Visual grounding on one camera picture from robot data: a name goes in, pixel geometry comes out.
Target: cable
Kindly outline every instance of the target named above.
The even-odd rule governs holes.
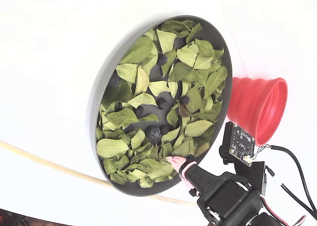
[[[302,167],[301,167],[299,161],[297,160],[296,156],[295,156],[290,150],[288,150],[287,148],[283,148],[283,147],[278,147],[278,146],[271,145],[271,149],[285,152],[285,153],[287,153],[288,155],[290,155],[291,158],[294,160],[294,162],[296,163],[296,166],[297,166],[297,168],[298,168],[299,174],[300,174],[300,176],[301,176],[301,180],[302,180],[302,183],[303,183],[303,187],[304,187],[304,190],[305,190],[307,199],[308,199],[308,201],[309,201],[309,203],[310,203],[310,205],[311,205],[313,211],[314,211],[315,213],[317,213],[316,207],[315,207],[315,205],[314,205],[314,203],[313,203],[313,201],[312,201],[312,199],[311,199],[311,196],[310,196],[310,194],[309,194],[309,192],[308,192],[308,189],[307,189],[307,185],[306,185],[306,182],[305,182],[305,178],[304,178],[304,173],[303,173]]]
[[[283,190],[286,191],[287,194],[289,194],[297,203],[299,203],[305,210],[308,211],[308,213],[310,213],[313,218],[315,220],[317,220],[317,214],[311,210],[311,208],[309,208],[306,204],[304,204],[300,199],[298,199],[296,197],[296,195],[294,195],[284,184],[281,185],[281,187],[283,188]]]
[[[289,226],[289,224],[287,222],[285,222],[283,219],[281,219],[279,216],[277,216],[276,213],[273,212],[273,210],[271,210],[271,208],[267,205],[266,201],[265,201],[265,197],[261,196],[262,202],[264,207],[266,208],[266,210],[282,225],[284,226]]]

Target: red wire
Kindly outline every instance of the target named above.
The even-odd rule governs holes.
[[[283,219],[281,219],[279,216],[277,216],[277,215],[273,212],[273,210],[271,210],[271,208],[267,205],[267,203],[266,203],[264,197],[262,197],[262,200],[263,200],[263,203],[266,205],[266,207],[269,209],[270,213],[271,213],[274,217],[276,217],[277,219],[281,220],[285,225],[289,226],[289,224],[288,224],[287,222],[285,222]]]

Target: dried leaf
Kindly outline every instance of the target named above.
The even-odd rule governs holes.
[[[153,46],[153,41],[142,36],[137,41],[134,42],[129,51],[124,55],[120,64],[123,63],[140,63],[142,62],[151,52]]]
[[[158,122],[159,119],[158,119],[158,117],[157,117],[155,114],[153,114],[153,113],[151,113],[151,114],[149,114],[149,115],[147,115],[147,116],[145,116],[145,117],[139,119],[139,122],[150,122],[150,121],[156,121],[156,122]]]
[[[135,86],[134,95],[137,96],[140,93],[146,92],[150,83],[149,75],[141,68],[138,67],[138,74]]]
[[[162,48],[163,54],[168,53],[173,50],[174,40],[177,37],[176,34],[170,32],[164,32],[157,29],[158,40],[160,47]]]
[[[176,93],[177,93],[177,89],[178,89],[178,84],[177,84],[177,82],[174,82],[174,81],[168,82],[168,87],[169,87],[171,96],[172,96],[173,98],[175,98]]]
[[[134,137],[131,138],[131,147],[133,151],[135,151],[141,146],[144,138],[145,138],[145,133],[141,129],[139,129],[136,135],[134,135]]]
[[[169,141],[172,141],[173,139],[175,139],[179,133],[180,127],[178,127],[177,129],[174,129],[170,132],[168,132],[166,135],[162,136],[162,143],[167,143]]]
[[[119,112],[109,113],[107,114],[107,119],[115,125],[138,122],[135,113],[129,108],[124,108]]]
[[[132,91],[128,82],[121,80],[111,89],[106,89],[101,104],[107,109],[113,102],[128,102],[132,98]]]
[[[190,137],[198,137],[203,134],[213,123],[207,120],[198,120],[194,123],[189,123],[185,128],[185,135]]]
[[[114,173],[117,170],[117,168],[114,165],[114,160],[112,159],[104,159],[104,167],[107,175],[110,175],[111,173]]]
[[[122,139],[115,140],[104,138],[97,143],[98,155],[103,158],[111,158],[128,149],[128,145]]]
[[[170,67],[172,66],[172,63],[174,62],[176,58],[176,50],[173,49],[172,51],[165,54],[167,56],[167,62],[161,66],[163,77],[168,73]]]
[[[149,89],[153,95],[159,96],[162,92],[169,92],[167,81],[152,81],[149,83]]]
[[[182,62],[178,62],[173,66],[172,72],[169,73],[168,81],[180,81],[182,80],[192,68]]]
[[[135,78],[137,77],[137,64],[125,63],[118,65],[116,71],[118,75],[123,79],[132,84],[135,83]]]
[[[133,99],[128,101],[128,104],[132,105],[134,108],[137,108],[140,105],[157,106],[154,97],[148,93],[142,93],[142,94],[134,97]]]
[[[195,64],[195,60],[197,57],[197,53],[195,53],[191,49],[178,49],[177,50],[177,58],[185,63],[186,65],[193,67]]]
[[[196,25],[194,26],[193,30],[190,32],[190,34],[186,37],[186,43],[188,44],[189,42],[191,42],[191,41],[193,40],[193,38],[194,38],[194,35],[195,35],[198,31],[200,31],[200,30],[202,30],[202,29],[203,29],[203,28],[202,28],[202,26],[200,25],[200,23],[196,24]]]

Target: gray bowl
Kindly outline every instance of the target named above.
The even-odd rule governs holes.
[[[146,27],[141,27],[138,31],[131,33],[129,37],[126,37],[126,39],[119,45],[117,46],[113,53],[112,56],[109,57],[108,60],[105,61],[102,69],[99,71],[98,76],[94,82],[93,89],[91,90],[91,95],[89,99],[89,104],[88,104],[88,109],[87,109],[87,121],[89,124],[89,133],[90,133],[90,140],[92,143],[92,148],[94,155],[96,157],[96,160],[98,162],[99,167],[101,168],[105,178],[119,191],[128,194],[128,195],[133,195],[133,196],[149,196],[149,195],[155,195],[158,193],[161,193],[177,183],[180,182],[180,178],[178,175],[176,175],[172,180],[165,181],[165,182],[159,182],[155,183],[152,188],[141,188],[137,182],[134,183],[129,183],[127,182],[125,185],[120,185],[115,182],[112,182],[110,180],[110,177],[106,174],[103,162],[101,158],[97,154],[97,140],[96,140],[96,127],[97,127],[97,118],[98,118],[98,112],[99,112],[99,106],[101,103],[101,98],[103,96],[103,93],[106,89],[107,83],[115,70],[116,66],[124,56],[124,54],[129,50],[130,46],[140,37],[142,36],[147,30],[150,28],[156,27],[160,25],[161,23],[167,21],[167,20],[193,20],[197,23],[200,23],[202,26],[202,30],[197,32],[194,36],[194,38],[197,39],[202,39],[202,40],[207,40],[209,41],[213,48],[216,50],[220,50],[224,48],[224,55],[222,56],[222,61],[227,67],[228,70],[228,76],[226,78],[226,86],[222,91],[222,109],[220,111],[220,114],[218,116],[218,123],[215,126],[215,130],[213,133],[213,137],[210,140],[210,146],[213,145],[216,137],[219,134],[219,131],[223,125],[224,119],[226,117],[228,105],[229,105],[229,100],[230,100],[230,95],[231,95],[231,88],[232,88],[232,66],[231,66],[231,59],[230,59],[230,54],[228,47],[226,45],[226,42],[224,41],[222,35],[219,33],[219,31],[208,21],[201,19],[199,17],[195,16],[188,16],[188,15],[182,15],[182,16],[176,16],[176,17],[171,17],[166,20],[161,20],[154,22],[152,24],[146,25]],[[150,79],[152,81],[155,80],[162,80],[161,78],[161,70],[159,66],[155,66],[151,70],[150,74]],[[169,93],[161,93],[158,97],[155,97],[155,99],[158,98],[165,98],[168,102],[168,106],[165,110],[159,110],[155,106],[148,105],[146,108],[144,108],[144,113],[143,115],[147,115],[149,113],[154,113],[158,116],[159,122],[157,123],[135,123],[130,125],[126,130],[127,132],[133,130],[136,127],[141,127],[143,130],[146,129],[147,125],[163,125],[167,124],[166,122],[166,115],[167,112],[170,110],[170,108],[174,105],[175,99],[179,98],[179,93],[176,95],[175,99],[173,99]],[[205,157],[205,155],[208,153],[205,152],[201,156],[199,156],[196,161],[197,163],[200,163],[202,159]]]

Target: green leaf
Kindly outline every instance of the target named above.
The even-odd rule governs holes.
[[[185,134],[181,133],[178,136],[176,142],[174,143],[173,149],[176,149],[179,145],[181,145],[183,143],[184,138],[185,138]]]
[[[172,96],[173,98],[175,98],[176,93],[177,93],[177,89],[178,89],[178,84],[177,84],[177,82],[174,82],[174,81],[168,82],[168,87],[169,87],[171,96]]]
[[[148,74],[141,68],[138,67],[138,74],[135,86],[134,95],[137,96],[142,92],[146,92],[150,83]]]
[[[174,128],[176,127],[177,122],[178,122],[178,115],[177,115],[177,111],[176,111],[177,107],[178,107],[178,104],[174,105],[174,106],[170,109],[169,113],[168,113],[167,116],[166,116],[167,122],[168,122],[170,125],[172,125]]]
[[[192,21],[192,20],[184,20],[182,21],[183,24],[185,24],[188,28],[190,28],[191,30],[193,29],[193,27],[196,25],[196,22]]]
[[[188,90],[191,88],[191,83],[186,83],[182,81],[182,96],[185,96]]]
[[[117,168],[114,165],[114,160],[112,159],[104,159],[104,167],[107,175],[110,175],[111,173],[114,173],[117,170]]]
[[[142,69],[146,72],[147,75],[150,74],[152,68],[155,66],[155,64],[158,61],[158,50],[153,44],[153,49],[151,53],[140,63]]]
[[[149,89],[153,95],[159,96],[162,92],[169,92],[167,81],[152,81],[149,83]]]
[[[139,147],[137,150],[135,150],[134,155],[138,155],[139,153],[142,153],[144,151],[149,150],[152,147],[151,143],[146,143],[145,145]]]
[[[198,137],[203,134],[213,123],[207,120],[198,120],[193,123],[189,123],[185,128],[185,135],[190,137]]]
[[[97,143],[98,155],[103,158],[111,158],[128,149],[128,145],[122,139],[115,140],[104,138]]]
[[[140,63],[142,62],[151,52],[153,46],[153,41],[142,36],[137,41],[134,42],[129,51],[124,55],[120,64],[123,63]]]
[[[186,105],[186,108],[189,110],[190,113],[193,113],[195,111],[197,111],[200,107],[202,98],[200,97],[198,88],[195,86],[193,88],[191,88],[186,96],[189,97],[189,102]]]
[[[195,40],[195,44],[199,48],[199,53],[206,57],[214,57],[213,47],[210,42],[206,40]]]
[[[142,166],[141,164],[132,164],[132,165],[129,165],[126,169],[124,169],[123,171],[124,172],[128,172],[128,171],[132,171],[134,169],[138,169],[140,171],[143,171],[143,172],[146,172],[147,169]]]
[[[227,77],[227,68],[225,66],[221,66],[218,71],[210,74],[207,79],[206,87],[205,87],[205,95],[204,99],[210,96],[217,87],[226,79]]]
[[[118,183],[120,185],[124,185],[127,182],[127,179],[119,175],[118,173],[111,173],[110,179],[114,181],[115,183]]]
[[[137,77],[137,64],[125,63],[118,65],[117,68],[118,75],[123,79],[132,84],[135,83],[135,78]]]
[[[157,117],[155,114],[153,114],[153,113],[139,119],[139,122],[150,122],[150,121],[156,121],[156,122],[158,122],[159,119],[158,119],[158,117]]]
[[[211,111],[212,106],[213,106],[212,98],[208,97],[207,99],[202,100],[199,110],[201,113],[209,112]]]
[[[100,139],[103,139],[105,136],[104,136],[104,133],[103,133],[103,130],[100,128],[100,127],[97,127],[96,128],[96,138],[97,138],[97,141],[99,141]]]
[[[177,148],[174,149],[172,152],[172,156],[180,156],[180,157],[187,157],[189,153],[189,146],[190,141],[187,140],[186,142],[183,142],[181,145],[179,145]]]
[[[174,168],[172,167],[172,165],[166,163],[161,168],[150,168],[148,172],[148,177],[151,179],[156,179],[159,177],[169,176],[173,170]]]
[[[138,122],[135,113],[129,108],[124,108],[119,112],[109,113],[107,114],[107,119],[115,125]]]
[[[211,56],[203,56],[199,54],[194,65],[194,69],[209,69],[211,67],[211,61]]]
[[[134,108],[137,108],[140,105],[154,105],[157,106],[155,99],[152,95],[148,93],[142,93],[133,99],[128,101],[129,105],[132,105]]]
[[[197,72],[197,70],[191,70],[182,81],[187,83],[192,83],[194,81],[198,81],[202,79],[203,77]]]
[[[169,131],[166,135],[163,135],[162,136],[162,143],[167,143],[167,142],[175,139],[179,133],[179,130],[180,130],[180,127],[178,127],[177,129],[174,129],[172,131]]]
[[[167,181],[167,180],[169,180],[168,176],[158,177],[158,178],[155,179],[155,183],[163,182],[163,181]]]
[[[131,138],[131,147],[133,151],[135,151],[141,146],[144,138],[145,138],[145,133],[141,129],[139,129],[137,131],[137,134],[134,135],[133,138]]]
[[[144,178],[140,179],[140,187],[142,188],[151,188],[154,184],[154,180],[149,179],[147,176]]]
[[[195,60],[197,57],[197,53],[195,53],[191,49],[178,49],[177,50],[177,58],[185,63],[186,65],[193,67],[195,64]]]
[[[163,155],[162,155],[163,157],[170,156],[170,154],[173,152],[171,143],[162,144],[161,151],[162,150],[163,150]]]
[[[168,73],[168,70],[172,66],[175,58],[176,58],[176,50],[173,49],[172,51],[165,54],[167,57],[167,62],[161,66],[163,77]]]
[[[198,48],[198,46],[196,45],[196,44],[191,44],[189,47],[188,47],[188,49],[191,49],[191,50],[193,50],[195,53],[199,53],[199,48]]]
[[[122,139],[128,146],[130,145],[131,143],[131,138],[129,135],[125,134],[125,133],[122,133],[119,135],[119,138]]]
[[[141,170],[134,169],[133,171],[129,172],[128,174],[128,180],[131,182],[135,182],[136,180],[139,180],[143,177],[145,177],[147,174]]]
[[[129,163],[129,159],[126,155],[123,155],[121,159],[114,163],[115,167],[121,170]]]
[[[123,134],[123,130],[122,129],[117,129],[115,132],[111,132],[111,131],[104,131],[103,132],[106,138],[111,138],[111,139],[118,139],[118,137]]]
[[[217,60],[222,57],[224,50],[215,50],[214,51],[214,59]]]
[[[144,167],[151,167],[151,168],[161,168],[163,165],[159,163],[158,161],[152,159],[152,158],[147,158],[142,161],[140,161],[140,164]]]
[[[144,36],[147,36],[149,39],[152,41],[154,40],[154,35],[155,35],[155,30],[154,29],[149,29]]]
[[[187,43],[187,44],[190,43],[190,42],[193,40],[194,35],[195,35],[198,31],[200,31],[200,30],[202,30],[202,29],[203,29],[203,28],[202,28],[202,26],[200,25],[200,23],[196,24],[196,25],[194,26],[193,30],[190,32],[190,34],[186,37],[186,43]]]
[[[158,147],[158,145],[153,146],[151,148],[150,158],[152,158],[152,159],[154,159],[156,161],[159,160],[159,147]]]
[[[158,40],[160,47],[162,48],[163,54],[168,53],[173,50],[174,40],[177,37],[176,34],[164,32],[157,29]]]
[[[209,142],[202,144],[196,149],[195,158],[199,157],[201,154],[205,153],[209,149]]]
[[[182,80],[192,68],[182,62],[178,62],[174,65],[172,72],[168,76],[168,81],[180,81]]]
[[[182,116],[183,118],[192,116],[192,113],[190,113],[189,110],[183,105],[179,106],[178,112],[179,112],[179,115]]]
[[[128,102],[132,98],[131,88],[125,80],[121,80],[120,83],[111,89],[106,89],[104,96],[101,100],[101,104],[107,109],[113,102]]]

